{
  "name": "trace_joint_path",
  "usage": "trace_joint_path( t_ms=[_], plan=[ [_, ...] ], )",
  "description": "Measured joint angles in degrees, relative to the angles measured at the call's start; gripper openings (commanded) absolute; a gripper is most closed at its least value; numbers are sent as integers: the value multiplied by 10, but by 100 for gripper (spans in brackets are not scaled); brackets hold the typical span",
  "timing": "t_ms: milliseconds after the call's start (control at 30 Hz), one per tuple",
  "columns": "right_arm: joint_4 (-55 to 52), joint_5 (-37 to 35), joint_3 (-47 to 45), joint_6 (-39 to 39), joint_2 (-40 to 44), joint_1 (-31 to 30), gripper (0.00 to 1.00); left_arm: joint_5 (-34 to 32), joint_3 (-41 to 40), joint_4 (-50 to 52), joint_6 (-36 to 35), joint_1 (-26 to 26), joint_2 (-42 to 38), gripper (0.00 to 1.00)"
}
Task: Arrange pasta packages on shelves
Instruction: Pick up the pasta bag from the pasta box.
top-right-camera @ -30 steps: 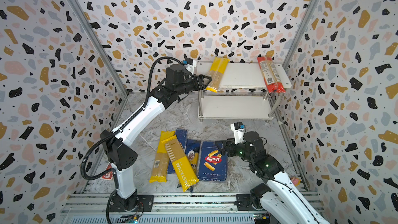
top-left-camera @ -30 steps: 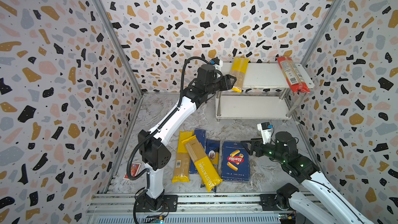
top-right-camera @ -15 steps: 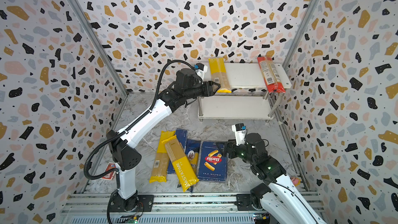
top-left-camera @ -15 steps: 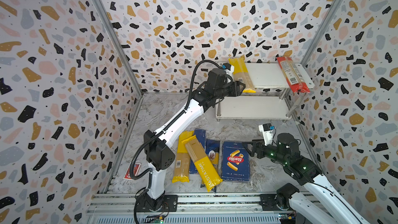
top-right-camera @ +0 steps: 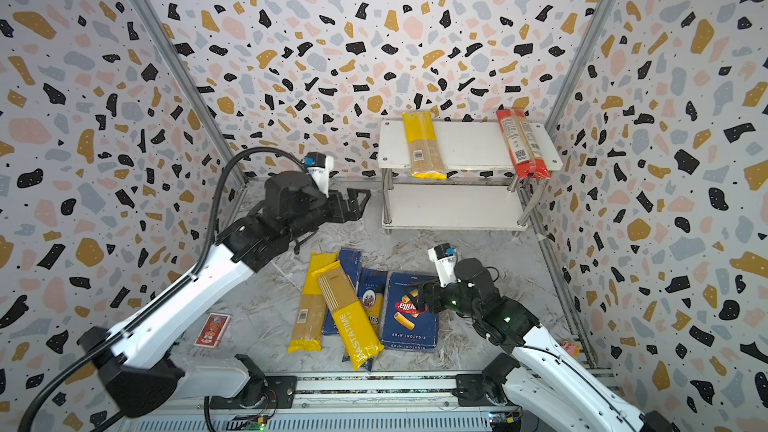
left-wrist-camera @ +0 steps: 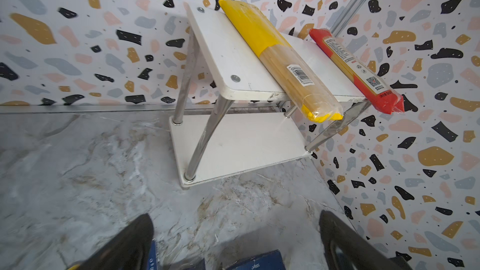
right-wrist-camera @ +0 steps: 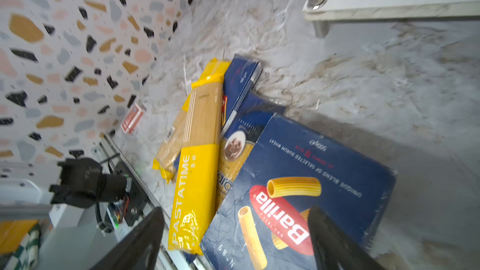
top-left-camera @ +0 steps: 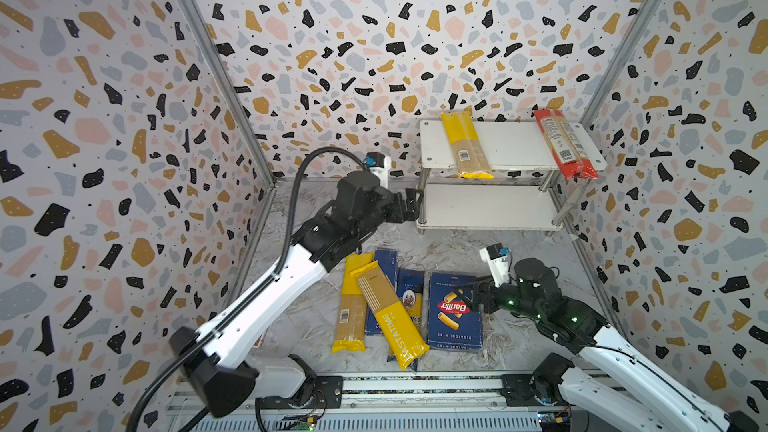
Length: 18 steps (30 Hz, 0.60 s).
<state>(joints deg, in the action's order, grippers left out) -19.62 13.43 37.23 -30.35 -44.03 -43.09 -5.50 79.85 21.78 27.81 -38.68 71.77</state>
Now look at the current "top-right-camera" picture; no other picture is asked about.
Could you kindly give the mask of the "blue clear spaghetti bag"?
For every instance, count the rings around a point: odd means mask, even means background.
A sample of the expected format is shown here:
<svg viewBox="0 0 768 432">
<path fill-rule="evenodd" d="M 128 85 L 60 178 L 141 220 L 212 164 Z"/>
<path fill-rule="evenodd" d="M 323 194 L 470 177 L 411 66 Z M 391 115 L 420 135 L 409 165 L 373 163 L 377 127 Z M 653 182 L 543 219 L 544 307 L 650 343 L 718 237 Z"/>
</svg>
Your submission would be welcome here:
<svg viewBox="0 0 768 432">
<path fill-rule="evenodd" d="M 358 280 L 358 299 L 376 335 L 379 335 L 387 282 L 388 273 L 386 271 L 368 268 L 361 270 Z"/>
</svg>

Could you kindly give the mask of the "yellow Pastatime spaghetti package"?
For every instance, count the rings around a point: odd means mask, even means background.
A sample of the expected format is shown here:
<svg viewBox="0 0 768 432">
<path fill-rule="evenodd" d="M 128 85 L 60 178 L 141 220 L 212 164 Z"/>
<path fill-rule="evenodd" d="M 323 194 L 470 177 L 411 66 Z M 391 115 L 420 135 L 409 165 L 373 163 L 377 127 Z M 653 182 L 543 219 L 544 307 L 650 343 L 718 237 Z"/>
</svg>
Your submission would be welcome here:
<svg viewBox="0 0 768 432">
<path fill-rule="evenodd" d="M 384 350 L 356 290 L 337 261 L 319 273 L 318 284 L 354 370 Z"/>
</svg>

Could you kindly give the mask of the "yellow spaghetti package with barcode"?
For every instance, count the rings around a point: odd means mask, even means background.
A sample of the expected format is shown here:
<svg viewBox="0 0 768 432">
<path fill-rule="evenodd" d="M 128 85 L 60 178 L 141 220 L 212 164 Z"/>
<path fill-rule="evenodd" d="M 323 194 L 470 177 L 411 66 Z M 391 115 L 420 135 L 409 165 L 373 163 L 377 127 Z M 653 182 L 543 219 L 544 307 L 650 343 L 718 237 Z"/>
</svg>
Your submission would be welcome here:
<svg viewBox="0 0 768 432">
<path fill-rule="evenodd" d="M 402 114 L 403 127 L 410 157 L 411 176 L 425 180 L 445 180 L 447 172 L 442 161 L 430 112 Z"/>
</svg>

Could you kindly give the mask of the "red spaghetti package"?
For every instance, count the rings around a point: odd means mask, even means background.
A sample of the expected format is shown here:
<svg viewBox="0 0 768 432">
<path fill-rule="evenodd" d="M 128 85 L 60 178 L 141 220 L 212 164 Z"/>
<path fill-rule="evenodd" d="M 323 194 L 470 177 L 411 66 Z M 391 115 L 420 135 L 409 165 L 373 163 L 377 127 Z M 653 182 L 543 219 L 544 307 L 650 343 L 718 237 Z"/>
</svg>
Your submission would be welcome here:
<svg viewBox="0 0 768 432">
<path fill-rule="evenodd" d="M 504 135 L 515 174 L 520 179 L 550 179 L 532 123 L 521 109 L 497 110 L 496 117 Z"/>
</svg>

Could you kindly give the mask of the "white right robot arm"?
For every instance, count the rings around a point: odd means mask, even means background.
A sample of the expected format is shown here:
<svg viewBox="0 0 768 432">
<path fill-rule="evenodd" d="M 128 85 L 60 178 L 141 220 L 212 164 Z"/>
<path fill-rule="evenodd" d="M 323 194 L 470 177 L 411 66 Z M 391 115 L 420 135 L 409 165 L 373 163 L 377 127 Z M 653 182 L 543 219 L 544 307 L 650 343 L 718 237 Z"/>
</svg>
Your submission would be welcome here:
<svg viewBox="0 0 768 432">
<path fill-rule="evenodd" d="M 555 431 L 669 431 L 660 413 L 643 412 L 572 357 L 520 302 L 499 292 L 488 267 L 459 261 L 453 280 L 430 279 L 406 292 L 421 312 L 453 311 L 501 353 L 460 398 L 531 411 Z"/>
</svg>

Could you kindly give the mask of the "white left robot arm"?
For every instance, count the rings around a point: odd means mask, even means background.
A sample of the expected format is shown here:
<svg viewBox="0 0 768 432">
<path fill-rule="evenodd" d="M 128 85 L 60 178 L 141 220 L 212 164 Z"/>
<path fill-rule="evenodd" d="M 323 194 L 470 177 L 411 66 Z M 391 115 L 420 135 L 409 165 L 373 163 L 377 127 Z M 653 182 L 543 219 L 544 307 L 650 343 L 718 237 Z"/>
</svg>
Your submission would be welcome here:
<svg viewBox="0 0 768 432">
<path fill-rule="evenodd" d="M 113 343 L 93 363 L 106 391 L 128 418 L 147 415 L 169 400 L 213 398 L 255 406 L 267 396 L 266 378 L 245 354 L 221 362 L 175 358 L 176 339 L 236 286 L 301 237 L 326 223 L 362 218 L 371 193 L 331 190 L 321 173 L 281 172 L 265 183 L 265 197 L 214 240 L 200 260 L 139 312 L 110 329 L 94 327 L 80 339 L 86 351 Z"/>
</svg>

